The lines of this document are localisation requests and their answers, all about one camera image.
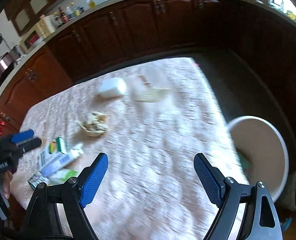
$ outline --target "metal bolt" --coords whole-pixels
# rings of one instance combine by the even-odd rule
[[[262,181],[259,181],[257,184],[258,184],[258,186],[261,187],[261,188],[266,187],[266,184],[263,183]]]
[[[43,182],[38,184],[38,188],[44,188],[45,186],[46,186],[46,184]]]
[[[235,180],[234,180],[232,177],[227,177],[227,178],[226,178],[226,182],[232,184],[232,183],[235,182]]]
[[[68,182],[69,182],[70,184],[74,184],[74,183],[76,183],[76,181],[77,181],[77,178],[76,178],[76,177],[71,177],[71,178],[68,180]]]

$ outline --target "microwave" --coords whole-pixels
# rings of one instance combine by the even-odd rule
[[[20,47],[25,53],[28,53],[35,41],[39,38],[47,38],[51,33],[54,33],[57,28],[54,16],[45,16],[21,37]]]

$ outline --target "white tissue roll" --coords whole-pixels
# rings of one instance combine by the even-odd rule
[[[102,82],[99,94],[103,98],[122,96],[126,92],[126,83],[122,78],[109,78]]]

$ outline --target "white tablecloth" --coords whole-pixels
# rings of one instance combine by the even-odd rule
[[[170,88],[170,95],[159,103],[136,102],[134,96],[145,88],[140,75],[154,87]],[[127,92],[103,100],[96,92],[111,77],[122,77]],[[96,139],[80,131],[76,121],[84,110],[107,114],[106,135]],[[29,110],[21,130],[33,129],[47,141],[62,136],[69,145],[84,142],[84,156],[70,165],[78,171],[99,152],[108,155],[108,171],[85,208],[99,239],[202,239],[218,209],[194,171],[195,154],[204,153],[224,176],[247,183],[225,125],[200,68],[191,58],[172,58],[108,73],[54,95]],[[33,193],[27,180],[38,170],[38,153],[22,157],[11,183],[24,208]],[[231,239],[242,215],[240,208]]]

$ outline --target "blue gripper pad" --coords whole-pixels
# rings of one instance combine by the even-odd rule
[[[95,197],[102,179],[108,169],[108,156],[105,153],[100,153],[93,164],[95,164],[94,168],[90,172],[90,175],[82,187],[81,198],[79,200],[81,208],[85,208],[86,205],[90,204]]]
[[[221,207],[222,199],[221,199],[221,188],[219,186],[218,181],[215,179],[213,174],[211,173],[210,169],[212,166],[209,164],[210,167],[207,167],[205,161],[197,154],[193,160],[193,166],[195,171],[205,189],[207,196],[212,204],[216,204],[217,207]]]
[[[34,136],[34,134],[35,133],[33,130],[28,130],[28,131],[24,131],[22,133],[14,134],[11,138],[11,142],[18,143],[18,142],[28,140],[29,138],[32,138]]]

